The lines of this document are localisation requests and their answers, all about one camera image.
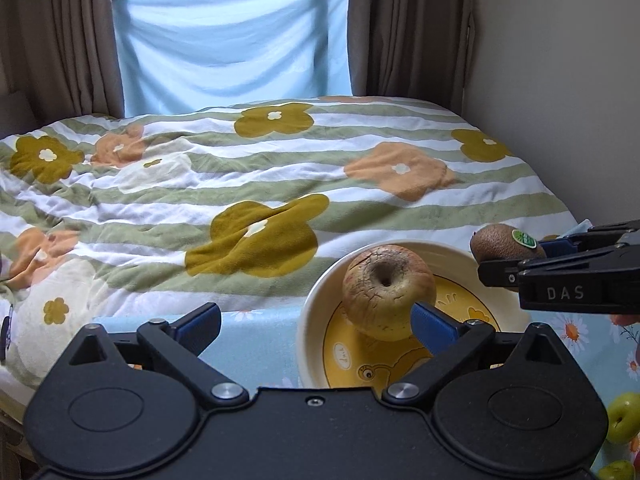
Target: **silver bolt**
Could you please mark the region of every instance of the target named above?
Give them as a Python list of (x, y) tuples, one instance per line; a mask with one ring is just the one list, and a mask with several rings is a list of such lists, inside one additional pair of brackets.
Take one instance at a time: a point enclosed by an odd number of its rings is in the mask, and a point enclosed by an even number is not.
[(420, 388), (411, 383), (393, 383), (386, 392), (394, 399), (411, 399), (420, 393)]
[(306, 403), (313, 407), (322, 406), (324, 404), (324, 399), (322, 397), (311, 397), (306, 400)]
[(220, 383), (211, 389), (211, 395), (217, 399), (230, 400), (242, 395), (244, 388), (236, 383)]

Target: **bowl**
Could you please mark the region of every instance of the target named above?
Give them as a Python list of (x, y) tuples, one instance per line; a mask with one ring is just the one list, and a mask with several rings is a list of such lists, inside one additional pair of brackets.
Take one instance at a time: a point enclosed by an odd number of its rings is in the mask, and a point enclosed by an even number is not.
[(414, 337), (385, 342), (358, 332), (340, 302), (342, 279), (356, 254), (393, 244), (418, 254), (436, 279), (436, 307), (458, 321), (479, 318), (500, 332), (522, 332), (530, 321), (518, 295), (489, 288), (478, 279), (473, 256), (454, 247), (420, 240), (371, 244), (335, 262), (312, 287), (298, 322), (296, 357), (305, 388), (370, 386), (377, 392), (397, 381), (431, 354)]

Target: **brown curtain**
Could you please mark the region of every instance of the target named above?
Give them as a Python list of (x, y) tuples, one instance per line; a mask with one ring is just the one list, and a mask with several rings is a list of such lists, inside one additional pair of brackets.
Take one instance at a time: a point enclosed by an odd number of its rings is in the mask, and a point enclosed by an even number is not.
[(2, 0), (0, 32), (8, 91), (43, 123), (123, 116), (111, 0)]
[(462, 111), (472, 0), (349, 0), (354, 95), (411, 97)]

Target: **green fruit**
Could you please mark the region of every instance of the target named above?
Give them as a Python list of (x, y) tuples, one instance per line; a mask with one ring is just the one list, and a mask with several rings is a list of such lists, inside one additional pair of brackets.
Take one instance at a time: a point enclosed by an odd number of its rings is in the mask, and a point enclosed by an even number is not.
[(598, 471), (600, 480), (635, 480), (636, 470), (629, 460), (616, 460)]
[(631, 442), (640, 433), (640, 394), (626, 392), (617, 396), (607, 408), (607, 415), (607, 440), (612, 444)]

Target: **floral blanket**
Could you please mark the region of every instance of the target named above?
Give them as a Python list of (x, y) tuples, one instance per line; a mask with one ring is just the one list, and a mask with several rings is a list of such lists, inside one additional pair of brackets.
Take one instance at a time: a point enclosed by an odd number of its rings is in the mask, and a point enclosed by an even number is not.
[(406, 99), (73, 118), (0, 141), (0, 168), (6, 365), (31, 385), (96, 316), (300, 305), (372, 242), (575, 225), (505, 145)]

